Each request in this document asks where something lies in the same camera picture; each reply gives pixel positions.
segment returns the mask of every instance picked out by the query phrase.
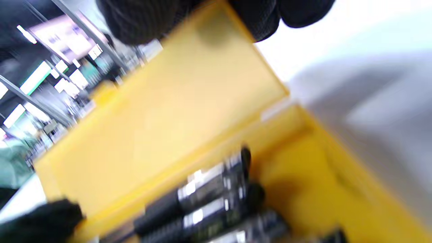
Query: person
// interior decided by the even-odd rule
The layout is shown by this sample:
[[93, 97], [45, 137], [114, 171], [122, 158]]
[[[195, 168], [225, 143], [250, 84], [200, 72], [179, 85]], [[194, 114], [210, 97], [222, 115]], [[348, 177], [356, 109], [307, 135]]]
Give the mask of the person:
[[[115, 38], [127, 45], [163, 39], [204, 0], [97, 0]], [[256, 42], [269, 38], [282, 21], [302, 28], [322, 19], [334, 0], [230, 0]]]
[[0, 208], [35, 173], [25, 157], [40, 136], [41, 131], [38, 131], [35, 137], [9, 139], [0, 147]]

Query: black glove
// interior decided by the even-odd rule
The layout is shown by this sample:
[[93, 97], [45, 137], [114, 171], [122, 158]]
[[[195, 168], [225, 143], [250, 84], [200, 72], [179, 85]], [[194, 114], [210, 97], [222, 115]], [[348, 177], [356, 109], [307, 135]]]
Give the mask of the black glove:
[[0, 225], [0, 242], [62, 243], [83, 219], [79, 205], [67, 199], [42, 205]]

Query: black handle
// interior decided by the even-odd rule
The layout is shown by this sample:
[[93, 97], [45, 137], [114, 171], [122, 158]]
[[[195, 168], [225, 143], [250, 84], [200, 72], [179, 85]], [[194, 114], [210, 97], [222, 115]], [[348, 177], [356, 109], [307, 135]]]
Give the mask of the black handle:
[[146, 213], [133, 222], [135, 232], [140, 236], [146, 235], [183, 215], [177, 189], [175, 189], [146, 207]]
[[141, 243], [179, 243], [183, 241], [183, 218], [179, 218], [141, 238]]

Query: open case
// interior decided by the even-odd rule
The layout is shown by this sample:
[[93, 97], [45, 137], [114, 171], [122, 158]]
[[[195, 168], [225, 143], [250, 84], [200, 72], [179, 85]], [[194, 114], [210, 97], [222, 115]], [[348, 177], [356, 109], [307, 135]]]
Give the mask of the open case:
[[72, 241], [107, 234], [242, 144], [266, 204], [294, 235], [340, 226], [353, 243], [430, 241], [361, 161], [290, 99], [223, 1], [186, 20], [124, 82], [35, 166], [49, 200], [66, 196], [86, 214]]

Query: ceiling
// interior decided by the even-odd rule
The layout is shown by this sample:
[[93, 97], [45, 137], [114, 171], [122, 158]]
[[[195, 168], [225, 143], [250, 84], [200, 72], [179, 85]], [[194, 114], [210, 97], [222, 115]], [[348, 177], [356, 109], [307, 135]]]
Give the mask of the ceiling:
[[[63, 12], [51, 0], [27, 0], [45, 18], [53, 19]], [[33, 14], [25, 0], [0, 0], [0, 74], [20, 87], [50, 52], [40, 45], [29, 42], [16, 28], [24, 29], [42, 21]], [[22, 100], [8, 91], [0, 99], [0, 114], [7, 117]]]
[[10, 48], [31, 45], [16, 27], [21, 25], [26, 29], [41, 23], [41, 20], [31, 12], [25, 2], [30, 3], [47, 19], [63, 14], [51, 0], [0, 0], [0, 49], [2, 52]]

